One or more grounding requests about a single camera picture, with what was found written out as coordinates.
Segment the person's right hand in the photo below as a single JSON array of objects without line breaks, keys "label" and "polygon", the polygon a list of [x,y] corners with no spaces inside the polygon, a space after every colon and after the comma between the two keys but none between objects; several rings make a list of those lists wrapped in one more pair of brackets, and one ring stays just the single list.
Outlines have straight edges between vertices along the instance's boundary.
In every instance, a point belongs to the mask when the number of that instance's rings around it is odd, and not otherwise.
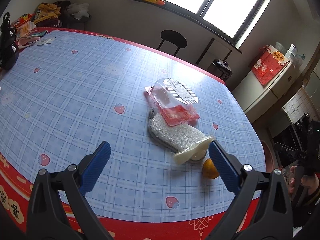
[{"label": "person's right hand", "polygon": [[290,200],[293,200],[293,194],[295,192],[295,189],[299,186],[304,187],[307,190],[307,193],[305,196],[310,196],[312,195],[319,187],[319,179],[317,177],[317,175],[314,173],[312,176],[307,176],[304,175],[300,182],[296,182],[296,170],[297,165],[292,165],[290,167],[290,171],[289,171],[289,185],[287,186],[287,190],[289,193],[289,197]]}]

